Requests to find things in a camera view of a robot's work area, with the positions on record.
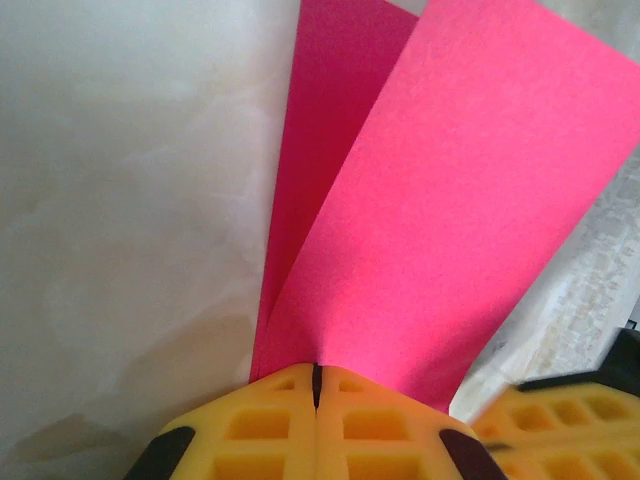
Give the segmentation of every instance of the pink paper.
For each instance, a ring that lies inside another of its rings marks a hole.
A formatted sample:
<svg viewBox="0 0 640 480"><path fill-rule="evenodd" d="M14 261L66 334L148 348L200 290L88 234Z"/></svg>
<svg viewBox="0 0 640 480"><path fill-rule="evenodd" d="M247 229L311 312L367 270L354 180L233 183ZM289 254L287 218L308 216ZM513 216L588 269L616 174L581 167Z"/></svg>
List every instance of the pink paper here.
<svg viewBox="0 0 640 480"><path fill-rule="evenodd" d="M322 201L417 20L384 0L302 1L256 351Z"/></svg>
<svg viewBox="0 0 640 480"><path fill-rule="evenodd" d="M640 67L530 0L431 0L254 362L340 365L446 409L640 140Z"/></svg>

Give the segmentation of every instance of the paper sheet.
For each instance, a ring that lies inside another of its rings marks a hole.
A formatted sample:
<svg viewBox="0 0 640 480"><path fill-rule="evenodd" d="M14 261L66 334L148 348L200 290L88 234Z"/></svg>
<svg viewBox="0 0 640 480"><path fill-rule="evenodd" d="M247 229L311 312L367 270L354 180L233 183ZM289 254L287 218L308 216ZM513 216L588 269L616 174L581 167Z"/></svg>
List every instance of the paper sheet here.
<svg viewBox="0 0 640 480"><path fill-rule="evenodd" d="M287 274L417 20L384 0L301 3L255 351L263 348Z"/></svg>
<svg viewBox="0 0 640 480"><path fill-rule="evenodd" d="M446 409L640 139L640 67L533 1L432 0L254 351Z"/></svg>

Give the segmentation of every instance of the black strip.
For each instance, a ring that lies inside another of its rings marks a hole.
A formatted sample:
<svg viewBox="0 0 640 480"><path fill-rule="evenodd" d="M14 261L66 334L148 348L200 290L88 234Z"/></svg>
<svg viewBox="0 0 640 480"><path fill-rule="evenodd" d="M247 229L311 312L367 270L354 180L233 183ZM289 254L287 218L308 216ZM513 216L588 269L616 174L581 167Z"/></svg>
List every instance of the black strip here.
<svg viewBox="0 0 640 480"><path fill-rule="evenodd" d="M178 427L157 436L144 449L124 480L169 480L196 431Z"/></svg>
<svg viewBox="0 0 640 480"><path fill-rule="evenodd" d="M316 410L320 406L320 392L322 392L322 366L313 364L311 372L311 390L313 391L313 406Z"/></svg>
<svg viewBox="0 0 640 480"><path fill-rule="evenodd" d="M498 443L485 443L484 448L489 452L500 452L502 450L513 450L511 445L507 445L506 443L498 442Z"/></svg>
<svg viewBox="0 0 640 480"><path fill-rule="evenodd" d="M475 438L452 429L440 430L440 440L462 480L507 480L489 452Z"/></svg>
<svg viewBox="0 0 640 480"><path fill-rule="evenodd" d="M597 370L531 380L516 388L520 392L532 392L585 383L599 383L640 398L640 332L620 329Z"/></svg>

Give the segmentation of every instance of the black rubber pad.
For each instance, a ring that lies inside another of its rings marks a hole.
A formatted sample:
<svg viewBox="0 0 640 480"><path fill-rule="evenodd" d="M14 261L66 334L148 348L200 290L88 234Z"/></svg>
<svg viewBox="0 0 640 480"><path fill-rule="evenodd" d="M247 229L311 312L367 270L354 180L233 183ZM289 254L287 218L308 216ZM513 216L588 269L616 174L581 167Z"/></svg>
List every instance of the black rubber pad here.
<svg viewBox="0 0 640 480"><path fill-rule="evenodd" d="M440 440L463 480L507 480L489 452L475 438L457 430L440 430Z"/></svg>
<svg viewBox="0 0 640 480"><path fill-rule="evenodd" d="M196 431L178 427L158 435L144 449L124 480L169 480Z"/></svg>

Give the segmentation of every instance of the yellow plastic piece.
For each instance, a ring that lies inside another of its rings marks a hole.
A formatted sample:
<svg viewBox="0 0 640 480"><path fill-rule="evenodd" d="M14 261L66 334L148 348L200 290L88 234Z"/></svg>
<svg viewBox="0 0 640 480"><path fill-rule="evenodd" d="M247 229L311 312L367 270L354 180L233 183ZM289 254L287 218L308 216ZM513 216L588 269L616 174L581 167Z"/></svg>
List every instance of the yellow plastic piece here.
<svg viewBox="0 0 640 480"><path fill-rule="evenodd" d="M485 445L553 445L640 435L640 399L597 383L508 387L473 423Z"/></svg>
<svg viewBox="0 0 640 480"><path fill-rule="evenodd" d="M295 365L169 423L195 429L171 480L311 480L311 365Z"/></svg>
<svg viewBox="0 0 640 480"><path fill-rule="evenodd" d="M312 371L287 368L169 423L160 435L195 430L170 479L462 480L439 434L475 438L468 426L337 367L322 371L316 411Z"/></svg>
<svg viewBox="0 0 640 480"><path fill-rule="evenodd" d="M440 440L465 424L338 367L324 367L316 422L318 479L460 480Z"/></svg>
<svg viewBox="0 0 640 480"><path fill-rule="evenodd" d="M640 433L492 455L509 480L640 480Z"/></svg>

